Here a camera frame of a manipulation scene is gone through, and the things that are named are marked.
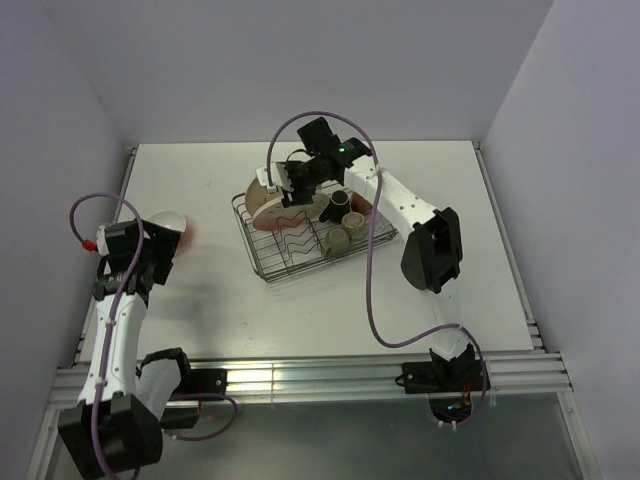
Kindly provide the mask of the dark brown mug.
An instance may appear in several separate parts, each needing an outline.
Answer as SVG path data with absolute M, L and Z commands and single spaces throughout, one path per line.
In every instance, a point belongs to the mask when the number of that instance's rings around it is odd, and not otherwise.
M 336 190 L 329 196 L 329 203 L 318 220 L 322 223 L 340 224 L 343 217 L 351 212 L 349 195 L 344 190 Z

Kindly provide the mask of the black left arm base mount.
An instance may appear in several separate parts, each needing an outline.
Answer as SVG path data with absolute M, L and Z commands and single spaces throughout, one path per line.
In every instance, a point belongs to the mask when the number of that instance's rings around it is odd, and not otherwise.
M 191 371 L 190 381 L 177 388 L 169 397 L 171 402 L 195 401 L 196 406 L 167 406 L 160 425 L 167 430 L 193 428 L 205 401 L 222 401 L 226 394 L 228 372 L 222 368 L 203 368 Z

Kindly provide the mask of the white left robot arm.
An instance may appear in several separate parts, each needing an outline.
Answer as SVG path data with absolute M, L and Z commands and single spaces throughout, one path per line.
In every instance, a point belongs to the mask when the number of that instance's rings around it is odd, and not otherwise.
M 137 359 L 151 290 L 166 283 L 183 233 L 132 220 L 105 227 L 98 238 L 94 353 L 76 406 L 63 410 L 58 422 L 64 445 L 85 479 L 158 462 L 166 404 L 194 389 L 195 375 L 182 349 Z

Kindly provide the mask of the grey-green ceramic cup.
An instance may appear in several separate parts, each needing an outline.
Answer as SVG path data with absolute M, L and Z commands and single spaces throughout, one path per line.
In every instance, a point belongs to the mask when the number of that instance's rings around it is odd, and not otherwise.
M 349 234 L 344 229 L 336 227 L 327 232 L 322 245 L 322 255 L 327 259 L 347 250 L 349 246 Z

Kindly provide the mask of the pink and cream plate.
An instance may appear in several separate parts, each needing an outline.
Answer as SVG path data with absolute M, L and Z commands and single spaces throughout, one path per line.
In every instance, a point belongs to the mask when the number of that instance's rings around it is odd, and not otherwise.
M 327 207 L 329 197 L 323 193 L 313 196 L 311 204 L 285 207 L 283 196 L 276 196 L 260 206 L 252 215 L 252 226 L 260 231 L 278 231 L 295 228 L 304 220 L 313 220 Z

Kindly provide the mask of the clear glass cup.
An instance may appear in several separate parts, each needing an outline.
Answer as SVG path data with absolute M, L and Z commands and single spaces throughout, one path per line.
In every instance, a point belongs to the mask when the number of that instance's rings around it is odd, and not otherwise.
M 374 222 L 374 237 L 375 238 L 393 238 L 396 234 L 396 230 L 393 225 L 386 219 L 381 213 L 376 214 Z

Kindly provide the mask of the orange and white bowl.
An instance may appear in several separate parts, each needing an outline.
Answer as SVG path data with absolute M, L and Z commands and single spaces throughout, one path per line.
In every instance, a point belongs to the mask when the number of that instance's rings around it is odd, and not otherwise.
M 147 217 L 147 220 L 162 227 L 178 231 L 181 234 L 176 249 L 177 256 L 185 253 L 191 247 L 195 230 L 191 220 L 184 214 L 175 210 L 165 209 L 151 214 Z

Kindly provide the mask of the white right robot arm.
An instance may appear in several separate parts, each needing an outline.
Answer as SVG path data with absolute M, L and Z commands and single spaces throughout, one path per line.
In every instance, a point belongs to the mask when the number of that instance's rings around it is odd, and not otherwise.
M 297 134 L 310 159 L 294 167 L 274 167 L 276 141 L 289 125 L 306 117 L 312 120 Z M 381 168 L 373 141 L 353 121 L 328 111 L 291 117 L 270 140 L 266 173 L 268 187 L 285 191 L 286 206 L 309 201 L 311 192 L 329 180 L 362 196 L 372 205 L 370 220 L 382 214 L 404 240 L 401 272 L 414 288 L 437 295 L 459 276 L 463 250 L 458 214 L 422 200 Z

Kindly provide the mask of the green and cream plate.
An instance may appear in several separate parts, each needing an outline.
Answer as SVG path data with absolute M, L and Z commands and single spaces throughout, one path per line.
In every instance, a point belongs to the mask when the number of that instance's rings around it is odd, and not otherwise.
M 272 195 L 267 188 L 262 186 L 257 178 L 254 178 L 245 192 L 245 208 L 250 217 L 253 217 L 265 203 L 271 200 Z

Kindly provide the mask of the pink ceramic mug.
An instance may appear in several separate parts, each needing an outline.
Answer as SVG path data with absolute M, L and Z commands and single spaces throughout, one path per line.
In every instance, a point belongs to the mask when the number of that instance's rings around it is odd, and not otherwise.
M 372 211 L 372 204 L 356 192 L 351 194 L 350 203 L 353 212 L 369 215 Z

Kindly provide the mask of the beige small bowl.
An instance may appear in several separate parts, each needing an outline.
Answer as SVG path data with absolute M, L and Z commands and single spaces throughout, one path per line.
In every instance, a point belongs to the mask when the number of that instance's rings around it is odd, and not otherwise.
M 342 217 L 341 227 L 350 239 L 359 239 L 366 234 L 366 219 L 361 213 L 349 212 Z

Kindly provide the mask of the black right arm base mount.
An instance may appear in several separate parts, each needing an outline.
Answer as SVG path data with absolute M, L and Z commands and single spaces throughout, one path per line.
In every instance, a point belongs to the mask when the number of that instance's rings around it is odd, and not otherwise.
M 429 361 L 405 362 L 395 384 L 406 394 L 462 393 L 489 390 L 490 379 L 484 373 L 480 360 L 471 353 L 451 360 L 440 357 Z

